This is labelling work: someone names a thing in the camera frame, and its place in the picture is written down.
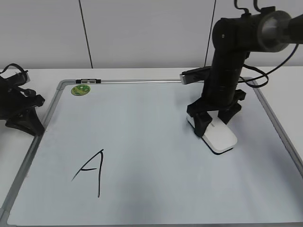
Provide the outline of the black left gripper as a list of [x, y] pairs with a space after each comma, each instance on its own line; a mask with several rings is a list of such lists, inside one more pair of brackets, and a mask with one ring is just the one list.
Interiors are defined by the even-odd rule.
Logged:
[[0, 118], [6, 120], [8, 128], [23, 131], [32, 136], [43, 135], [36, 107], [43, 106], [45, 99], [34, 90], [10, 85], [6, 78], [0, 78]]

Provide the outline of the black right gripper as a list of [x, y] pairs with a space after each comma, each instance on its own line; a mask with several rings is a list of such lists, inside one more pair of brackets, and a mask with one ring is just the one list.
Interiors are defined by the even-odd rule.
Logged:
[[218, 118], [224, 123], [234, 117], [241, 110], [236, 100], [245, 95], [236, 91], [242, 68], [226, 69], [212, 66], [209, 77], [203, 81], [204, 87], [201, 97], [187, 106], [187, 113], [194, 116], [194, 133], [203, 137], [206, 128], [212, 121], [208, 111], [218, 112]]

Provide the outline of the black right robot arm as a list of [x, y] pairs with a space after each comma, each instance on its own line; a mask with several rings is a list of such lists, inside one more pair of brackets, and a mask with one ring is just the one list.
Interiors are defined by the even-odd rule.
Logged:
[[292, 18], [275, 7], [247, 9], [240, 18], [221, 18], [213, 28], [215, 48], [212, 65], [182, 72], [183, 84], [204, 82], [201, 97], [187, 106], [194, 132], [202, 137], [211, 123], [210, 111], [227, 124], [241, 110], [246, 93], [237, 89], [241, 70], [251, 52], [279, 52], [289, 44], [302, 44], [303, 17]]

